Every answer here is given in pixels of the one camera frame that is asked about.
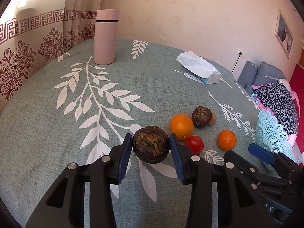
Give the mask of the small orange mandarin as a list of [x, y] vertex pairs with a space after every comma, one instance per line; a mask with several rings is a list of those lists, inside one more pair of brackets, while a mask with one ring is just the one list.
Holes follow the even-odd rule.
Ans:
[[217, 145], [223, 151], [232, 150], [237, 144], [235, 133], [230, 130], [223, 130], [217, 137]]

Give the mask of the small brown kiwi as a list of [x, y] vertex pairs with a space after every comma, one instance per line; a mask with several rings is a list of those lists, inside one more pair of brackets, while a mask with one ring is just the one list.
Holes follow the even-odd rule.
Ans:
[[211, 120], [210, 122], [208, 123], [209, 126], [212, 126], [216, 123], [216, 120], [217, 120], [217, 117], [214, 113], [212, 113], [212, 117], [211, 117]]

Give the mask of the red cherry tomato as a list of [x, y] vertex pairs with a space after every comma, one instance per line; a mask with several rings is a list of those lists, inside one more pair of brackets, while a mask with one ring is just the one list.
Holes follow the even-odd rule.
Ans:
[[199, 136], [188, 137], [185, 140], [185, 146], [189, 147], [194, 154], [200, 154], [204, 149], [203, 140]]

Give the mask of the large orange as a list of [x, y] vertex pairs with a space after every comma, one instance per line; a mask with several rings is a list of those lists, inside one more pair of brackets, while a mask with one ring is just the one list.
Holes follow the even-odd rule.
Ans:
[[186, 114], [177, 114], [169, 123], [170, 132], [174, 133], [178, 140], [185, 141], [193, 134], [194, 125], [191, 118]]

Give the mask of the dark brown passion fruit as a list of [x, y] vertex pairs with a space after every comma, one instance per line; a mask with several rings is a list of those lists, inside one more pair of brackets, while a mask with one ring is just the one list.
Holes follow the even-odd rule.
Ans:
[[170, 141], [168, 135], [158, 126], [147, 126], [134, 134], [132, 147], [139, 160], [157, 164], [168, 156]]

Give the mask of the light blue lattice basket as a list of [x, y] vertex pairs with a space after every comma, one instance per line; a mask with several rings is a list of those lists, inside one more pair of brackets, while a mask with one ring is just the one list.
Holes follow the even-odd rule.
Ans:
[[269, 111], [261, 110], [258, 114], [256, 128], [256, 144], [267, 151], [281, 152], [294, 160], [292, 145], [287, 141], [287, 133], [283, 126]]

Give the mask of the pink dotted cloth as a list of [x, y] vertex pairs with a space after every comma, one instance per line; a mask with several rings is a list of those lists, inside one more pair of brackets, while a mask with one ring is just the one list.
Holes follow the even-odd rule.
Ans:
[[275, 117], [275, 123], [282, 125], [282, 131], [287, 134], [286, 141], [294, 148], [299, 132], [300, 111], [297, 94], [291, 89], [286, 79], [262, 85], [252, 85], [251, 98], [264, 112]]

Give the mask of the leopard print garment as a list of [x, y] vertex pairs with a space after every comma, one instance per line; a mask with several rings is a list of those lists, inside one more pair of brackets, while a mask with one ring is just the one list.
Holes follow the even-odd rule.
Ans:
[[273, 111], [287, 135], [298, 133], [296, 105], [290, 92], [282, 83], [267, 83], [255, 89], [255, 94], [265, 107]]

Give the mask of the grey-blue cushion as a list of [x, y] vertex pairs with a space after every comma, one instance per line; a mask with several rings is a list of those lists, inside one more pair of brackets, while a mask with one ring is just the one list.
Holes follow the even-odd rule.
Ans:
[[267, 83], [277, 82], [279, 79], [286, 79], [283, 72], [275, 66], [262, 61], [253, 81], [253, 85], [261, 86]]
[[237, 80], [238, 84], [244, 88], [249, 96], [251, 96], [253, 93], [252, 85], [256, 78], [258, 69], [259, 68], [252, 62], [247, 61], [239, 76], [239, 79]]

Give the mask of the red headboard panel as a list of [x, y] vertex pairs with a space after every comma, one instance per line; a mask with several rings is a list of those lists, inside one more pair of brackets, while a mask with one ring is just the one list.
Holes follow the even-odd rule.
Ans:
[[292, 74], [290, 80], [290, 86], [293, 91], [296, 92], [299, 105], [296, 105], [297, 109], [300, 110], [300, 118], [299, 118], [299, 131], [296, 139], [296, 143], [300, 149], [300, 152], [303, 153], [303, 104], [304, 104], [304, 70], [298, 64], [295, 65], [295, 70]]

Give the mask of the tissue pack with white tissue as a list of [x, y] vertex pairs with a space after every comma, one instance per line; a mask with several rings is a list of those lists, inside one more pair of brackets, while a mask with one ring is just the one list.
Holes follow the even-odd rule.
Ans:
[[181, 53], [176, 59], [184, 68], [198, 77], [204, 84], [219, 83], [222, 74], [204, 58], [192, 51]]

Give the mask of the pink thermos bottle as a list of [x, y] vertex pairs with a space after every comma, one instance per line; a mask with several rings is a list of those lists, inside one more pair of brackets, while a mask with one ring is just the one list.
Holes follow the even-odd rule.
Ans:
[[94, 36], [94, 62], [98, 65], [109, 65], [115, 60], [119, 19], [119, 10], [102, 9], [97, 11]]

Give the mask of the patterned beige curtain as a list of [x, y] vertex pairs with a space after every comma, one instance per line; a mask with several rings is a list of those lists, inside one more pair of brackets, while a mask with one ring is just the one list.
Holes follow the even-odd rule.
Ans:
[[1, 16], [1, 109], [35, 72], [94, 38], [101, 0], [11, 0]]

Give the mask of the white wall socket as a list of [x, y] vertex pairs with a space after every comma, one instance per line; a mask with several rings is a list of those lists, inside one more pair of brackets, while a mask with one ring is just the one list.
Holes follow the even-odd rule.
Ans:
[[241, 57], [241, 58], [245, 58], [245, 54], [246, 52], [244, 50], [242, 50], [241, 48], [238, 49], [237, 54]]

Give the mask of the framed wall picture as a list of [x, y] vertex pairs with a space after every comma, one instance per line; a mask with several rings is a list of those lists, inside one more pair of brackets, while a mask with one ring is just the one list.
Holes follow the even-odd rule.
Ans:
[[277, 37], [287, 58], [289, 59], [291, 57], [294, 44], [294, 37], [280, 9], [278, 9], [277, 13], [275, 36]]

